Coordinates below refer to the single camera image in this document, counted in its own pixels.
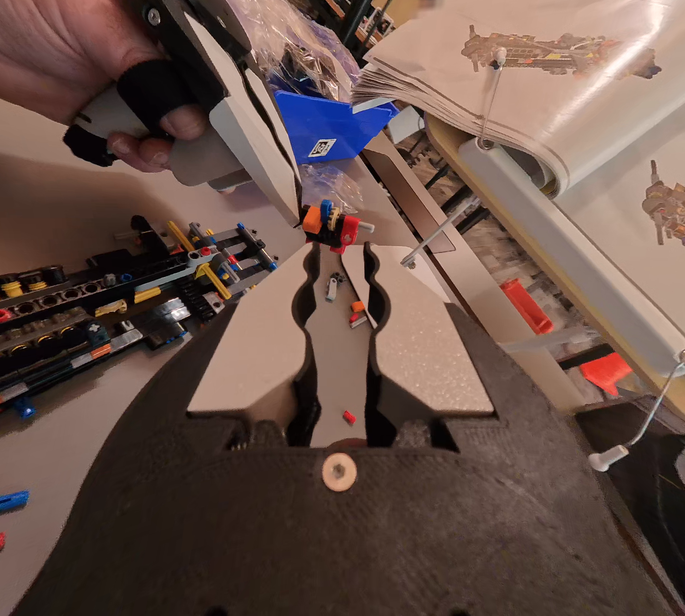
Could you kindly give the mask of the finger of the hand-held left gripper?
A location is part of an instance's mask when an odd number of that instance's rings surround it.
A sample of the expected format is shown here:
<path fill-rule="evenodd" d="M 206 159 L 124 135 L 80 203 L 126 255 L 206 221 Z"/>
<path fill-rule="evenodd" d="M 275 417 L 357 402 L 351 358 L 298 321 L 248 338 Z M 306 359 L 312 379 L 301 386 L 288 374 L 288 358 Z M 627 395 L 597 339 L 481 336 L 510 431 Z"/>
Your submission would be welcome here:
<path fill-rule="evenodd" d="M 199 38 L 199 44 L 209 56 L 210 63 L 217 73 L 218 80 L 219 71 L 253 71 L 263 80 L 259 70 L 254 67 L 253 61 L 249 61 L 247 64 L 238 64 L 231 55 L 219 45 L 206 27 L 200 25 L 199 21 L 190 16 L 187 16 L 186 18 L 189 25 L 192 27 L 194 34 Z M 210 182 L 211 180 L 218 180 L 224 175 L 237 171 L 246 171 L 235 155 L 229 150 L 223 139 L 218 135 L 218 132 L 210 124 L 209 113 L 227 96 L 227 90 L 223 84 L 222 86 L 224 89 L 222 99 L 216 103 L 209 103 L 207 112 L 208 126 L 206 131 L 195 141 L 183 142 L 183 183 L 187 186 L 195 186 L 201 183 Z"/>
<path fill-rule="evenodd" d="M 253 71 L 219 71 L 227 96 L 209 113 L 211 126 L 290 226 L 300 220 L 299 172 L 268 86 Z"/>

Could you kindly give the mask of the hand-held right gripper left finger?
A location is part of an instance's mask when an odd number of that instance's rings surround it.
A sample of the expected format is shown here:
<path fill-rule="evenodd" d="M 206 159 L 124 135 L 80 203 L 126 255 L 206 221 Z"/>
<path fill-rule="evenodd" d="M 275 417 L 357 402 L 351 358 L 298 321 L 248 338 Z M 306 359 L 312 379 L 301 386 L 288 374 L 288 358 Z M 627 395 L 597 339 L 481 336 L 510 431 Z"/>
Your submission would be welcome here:
<path fill-rule="evenodd" d="M 321 249 L 307 243 L 242 298 L 191 398 L 190 416 L 222 415 L 252 428 L 275 423 L 308 447 L 321 416 L 313 343 Z"/>

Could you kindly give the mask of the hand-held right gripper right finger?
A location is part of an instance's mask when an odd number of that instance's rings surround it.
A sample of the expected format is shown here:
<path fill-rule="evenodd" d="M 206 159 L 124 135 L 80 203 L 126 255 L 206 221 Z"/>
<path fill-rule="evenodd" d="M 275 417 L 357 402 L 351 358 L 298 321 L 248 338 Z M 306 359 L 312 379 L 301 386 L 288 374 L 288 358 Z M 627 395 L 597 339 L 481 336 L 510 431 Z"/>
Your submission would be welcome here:
<path fill-rule="evenodd" d="M 425 446 L 455 448 L 450 423 L 492 420 L 494 406 L 458 329 L 460 309 L 405 247 L 364 244 L 367 309 L 375 321 L 364 425 L 372 448 L 390 448 L 408 425 Z"/>

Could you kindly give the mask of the small lego gear assembly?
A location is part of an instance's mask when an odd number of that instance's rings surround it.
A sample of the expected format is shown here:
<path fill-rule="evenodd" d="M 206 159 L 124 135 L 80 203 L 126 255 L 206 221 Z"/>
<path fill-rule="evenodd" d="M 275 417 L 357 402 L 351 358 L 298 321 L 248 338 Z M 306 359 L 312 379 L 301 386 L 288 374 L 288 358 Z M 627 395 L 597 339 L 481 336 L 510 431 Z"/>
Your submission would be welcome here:
<path fill-rule="evenodd" d="M 360 230 L 372 234 L 375 226 L 345 214 L 331 200 L 319 206 L 304 205 L 301 209 L 301 228 L 308 243 L 328 246 L 333 253 L 343 254 L 355 244 Z"/>

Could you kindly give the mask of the long lego vehicle chassis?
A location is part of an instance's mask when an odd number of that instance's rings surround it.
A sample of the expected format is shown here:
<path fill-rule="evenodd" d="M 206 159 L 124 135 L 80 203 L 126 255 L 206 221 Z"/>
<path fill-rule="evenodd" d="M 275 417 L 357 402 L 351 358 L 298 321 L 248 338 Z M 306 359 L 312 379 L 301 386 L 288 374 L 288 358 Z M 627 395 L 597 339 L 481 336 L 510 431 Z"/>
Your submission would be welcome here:
<path fill-rule="evenodd" d="M 276 271 L 255 229 L 180 228 L 140 215 L 125 246 L 62 265 L 1 275 L 1 412 L 36 414 L 33 399 L 137 346 L 154 352 L 207 326 Z"/>

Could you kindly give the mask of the clear bag of lego parts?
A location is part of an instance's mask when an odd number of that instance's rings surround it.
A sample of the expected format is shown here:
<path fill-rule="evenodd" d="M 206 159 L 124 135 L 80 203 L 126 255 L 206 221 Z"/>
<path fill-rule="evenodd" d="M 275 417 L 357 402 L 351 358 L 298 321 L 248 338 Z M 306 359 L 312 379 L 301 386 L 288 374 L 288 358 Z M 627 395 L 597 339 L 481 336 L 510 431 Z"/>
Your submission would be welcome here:
<path fill-rule="evenodd" d="M 329 28 L 287 0 L 225 0 L 272 90 L 351 102 L 360 68 Z"/>

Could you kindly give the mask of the lego instruction booklet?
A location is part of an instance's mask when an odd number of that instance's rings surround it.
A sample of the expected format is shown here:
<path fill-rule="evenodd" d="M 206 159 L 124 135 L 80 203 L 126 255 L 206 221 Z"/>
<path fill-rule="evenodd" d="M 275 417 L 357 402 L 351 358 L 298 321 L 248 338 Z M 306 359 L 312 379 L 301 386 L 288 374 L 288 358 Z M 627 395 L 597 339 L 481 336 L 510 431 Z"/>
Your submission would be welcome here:
<path fill-rule="evenodd" d="M 558 208 L 684 324 L 684 0 L 438 0 L 353 103 L 416 105 L 530 156 Z"/>

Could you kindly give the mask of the person's left hand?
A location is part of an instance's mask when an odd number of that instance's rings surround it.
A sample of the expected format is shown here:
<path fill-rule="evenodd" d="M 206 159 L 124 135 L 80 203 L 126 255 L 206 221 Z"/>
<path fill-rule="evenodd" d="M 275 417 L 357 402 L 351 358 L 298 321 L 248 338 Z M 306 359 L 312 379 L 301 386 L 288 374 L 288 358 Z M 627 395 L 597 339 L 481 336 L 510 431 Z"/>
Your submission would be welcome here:
<path fill-rule="evenodd" d="M 61 125 L 162 58 L 122 0 L 1 0 L 1 99 Z"/>

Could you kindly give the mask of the blue plastic bin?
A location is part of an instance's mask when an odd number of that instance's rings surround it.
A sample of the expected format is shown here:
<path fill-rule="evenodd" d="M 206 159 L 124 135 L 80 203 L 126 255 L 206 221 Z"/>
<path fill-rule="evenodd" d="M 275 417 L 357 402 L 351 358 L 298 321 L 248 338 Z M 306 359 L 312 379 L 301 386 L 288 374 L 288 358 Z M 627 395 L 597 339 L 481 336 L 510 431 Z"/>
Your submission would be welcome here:
<path fill-rule="evenodd" d="M 399 114 L 387 99 L 356 110 L 349 103 L 282 90 L 274 96 L 298 165 L 355 158 Z"/>

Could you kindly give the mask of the red plastic part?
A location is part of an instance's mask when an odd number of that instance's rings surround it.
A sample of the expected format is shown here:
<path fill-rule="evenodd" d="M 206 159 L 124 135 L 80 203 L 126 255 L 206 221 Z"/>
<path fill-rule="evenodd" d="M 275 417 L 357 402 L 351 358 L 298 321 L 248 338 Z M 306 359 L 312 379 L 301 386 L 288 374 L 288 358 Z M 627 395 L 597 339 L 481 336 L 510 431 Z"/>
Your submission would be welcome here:
<path fill-rule="evenodd" d="M 518 278 L 505 281 L 499 287 L 536 335 L 549 334 L 553 331 L 552 320 L 535 302 Z"/>
<path fill-rule="evenodd" d="M 579 369 L 585 380 L 612 397 L 619 395 L 617 382 L 633 372 L 632 367 L 616 352 L 581 364 Z"/>

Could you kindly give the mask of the grey stand base plate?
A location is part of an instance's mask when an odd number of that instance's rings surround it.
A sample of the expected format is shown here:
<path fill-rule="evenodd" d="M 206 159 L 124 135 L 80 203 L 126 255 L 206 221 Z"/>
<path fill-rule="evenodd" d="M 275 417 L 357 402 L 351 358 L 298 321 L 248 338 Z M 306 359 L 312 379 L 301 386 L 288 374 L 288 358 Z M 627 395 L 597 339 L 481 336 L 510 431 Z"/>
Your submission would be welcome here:
<path fill-rule="evenodd" d="M 505 149 L 427 115 L 428 136 L 502 226 L 586 314 L 633 368 L 647 372 L 657 399 L 629 441 L 588 457 L 600 472 L 633 453 L 670 386 L 684 385 L 684 331 L 678 329 L 581 230 L 533 185 Z"/>

